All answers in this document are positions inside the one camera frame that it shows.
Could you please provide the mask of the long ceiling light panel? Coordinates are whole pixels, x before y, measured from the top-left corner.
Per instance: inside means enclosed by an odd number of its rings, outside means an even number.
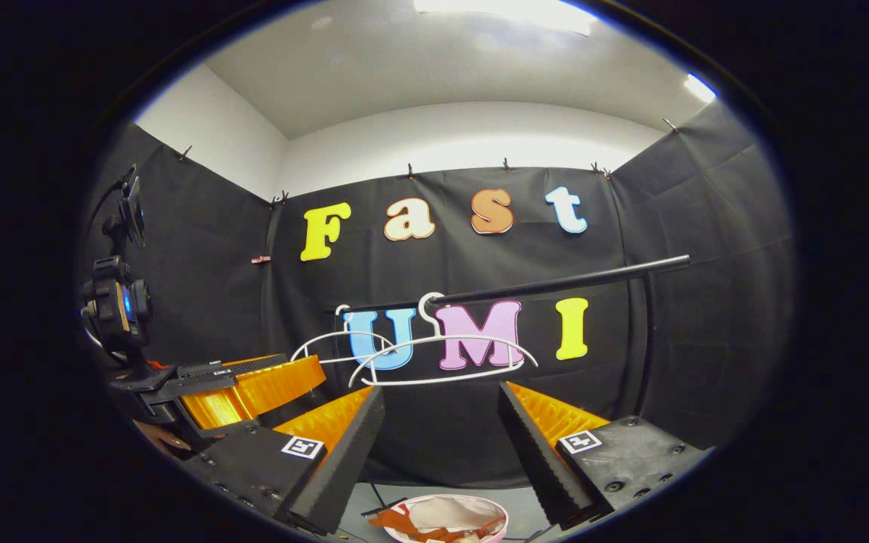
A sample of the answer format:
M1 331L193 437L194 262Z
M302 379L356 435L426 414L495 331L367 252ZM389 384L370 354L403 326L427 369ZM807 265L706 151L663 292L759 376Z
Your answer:
M413 0L418 13L490 14L590 35L597 15L565 0Z

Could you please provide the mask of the white plastic clothes hanger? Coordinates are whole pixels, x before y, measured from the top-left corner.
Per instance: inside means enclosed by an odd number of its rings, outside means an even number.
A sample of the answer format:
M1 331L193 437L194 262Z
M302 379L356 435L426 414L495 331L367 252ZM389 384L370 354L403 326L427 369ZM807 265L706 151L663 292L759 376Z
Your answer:
M373 340L380 340L380 344L383 347L393 347L394 343L385 338L384 336L380 336L379 334L373 333L373 331L354 331L349 329L349 324L345 319L344 315L347 313L353 312L353 309L349 305L338 305L335 309L335 316L342 318L342 330L341 331L332 331L332 333L321 334L321 336L316 336L311 339L308 339L303 344L300 345L290 356L289 361L299 360L299 358L310 357L310 348L320 342L321 340L327 340L328 338L337 338L340 336L364 336L368 338L372 338ZM367 360L367 355L357 355L352 353L351 357L335 357L329 358L329 360L318 360L320 364L338 364L339 362L347 362L347 361L356 361L359 364L365 364Z
M520 342L520 313L517 300L494 302L482 322L476 322L463 305L448 305L430 311L425 308L435 301L436 292L426 293L417 303L415 314L430 324L430 336L396 342L370 355L356 355L358 366L348 379L348 388L355 385L408 388L408 386L447 385L473 379L496 378L520 371L524 367L540 368L540 360ZM441 345L438 361L441 374L419 379L381 379L376 362L402 348Z

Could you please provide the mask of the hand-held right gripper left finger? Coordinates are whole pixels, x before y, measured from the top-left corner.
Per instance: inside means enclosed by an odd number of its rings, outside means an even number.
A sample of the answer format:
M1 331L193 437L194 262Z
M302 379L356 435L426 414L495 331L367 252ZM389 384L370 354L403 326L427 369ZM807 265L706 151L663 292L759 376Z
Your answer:
M276 428L230 432L182 465L201 486L255 517L331 534L384 416L383 390L365 386Z

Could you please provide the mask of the small ceiling light panel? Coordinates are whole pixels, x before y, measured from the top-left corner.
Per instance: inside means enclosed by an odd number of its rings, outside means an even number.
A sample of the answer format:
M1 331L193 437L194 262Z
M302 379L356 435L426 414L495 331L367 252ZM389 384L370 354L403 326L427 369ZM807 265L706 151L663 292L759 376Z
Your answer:
M693 73L687 73L683 86L701 103L712 103L717 98L717 93Z

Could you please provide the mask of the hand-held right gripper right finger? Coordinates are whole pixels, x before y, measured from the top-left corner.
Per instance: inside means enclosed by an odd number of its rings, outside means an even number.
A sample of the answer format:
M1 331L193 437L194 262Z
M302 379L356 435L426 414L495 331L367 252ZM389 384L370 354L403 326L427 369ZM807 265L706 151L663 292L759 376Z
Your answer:
M501 382L498 416L549 523L572 529L633 508L711 456L648 422L608 422L527 386Z

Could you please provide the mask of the black clothes rail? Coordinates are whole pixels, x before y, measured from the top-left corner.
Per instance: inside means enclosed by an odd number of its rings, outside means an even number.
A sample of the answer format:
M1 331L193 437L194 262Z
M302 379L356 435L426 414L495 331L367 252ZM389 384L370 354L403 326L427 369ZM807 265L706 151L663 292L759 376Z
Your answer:
M642 262L642 264L627 265L627 267L604 269L604 271L590 272L590 274L552 279L552 281L537 281L483 291L438 295L430 298L430 303L431 305L458 305L464 302L480 302L480 300L511 298L512 296L534 295L534 293L549 293L594 287L608 283L632 281L632 279L642 278L651 274L676 271L676 269L686 268L690 265L691 257L689 255L680 255L652 262Z

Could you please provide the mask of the black backdrop cloth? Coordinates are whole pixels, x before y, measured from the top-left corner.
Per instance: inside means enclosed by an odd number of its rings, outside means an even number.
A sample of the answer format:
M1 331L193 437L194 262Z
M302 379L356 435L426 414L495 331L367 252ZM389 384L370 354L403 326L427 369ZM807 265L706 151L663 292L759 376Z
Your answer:
M608 176L500 166L382 176L269 204L138 126L110 141L88 207L132 164L152 290L147 353L163 364L289 354L341 330L430 336L424 293L552 281L689 255L643 285L517 300L540 360L508 379L604 419L639 413L697 448L724 446L768 394L794 311L794 240L756 137L714 102ZM251 259L269 256L253 265Z

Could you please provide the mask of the white round laundry hamper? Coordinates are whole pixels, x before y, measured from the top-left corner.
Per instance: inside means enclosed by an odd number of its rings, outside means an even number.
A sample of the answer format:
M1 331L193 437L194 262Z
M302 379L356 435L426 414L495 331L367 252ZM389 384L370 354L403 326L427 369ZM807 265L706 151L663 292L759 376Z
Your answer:
M509 513L503 506L490 499L472 495L444 494L444 492L422 495L422 497L398 502L389 508L406 512L421 532L431 532L432 529L437 528L446 528L452 532L485 529L487 535L481 539L481 543L501 543L508 534L510 523ZM399 543L411 543L397 530L380 529Z

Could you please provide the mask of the rust orange corduroy jacket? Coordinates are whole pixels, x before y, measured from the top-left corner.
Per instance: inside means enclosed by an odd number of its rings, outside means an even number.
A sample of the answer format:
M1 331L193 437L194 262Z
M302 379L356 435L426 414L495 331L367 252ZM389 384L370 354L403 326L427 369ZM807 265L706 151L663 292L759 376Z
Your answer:
M452 532L446 528L432 529L431 532L421 532L410 519L410 515L397 508L389 508L376 513L367 521L379 528L393 529L403 533L411 543L481 543L487 535L485 529L460 530Z

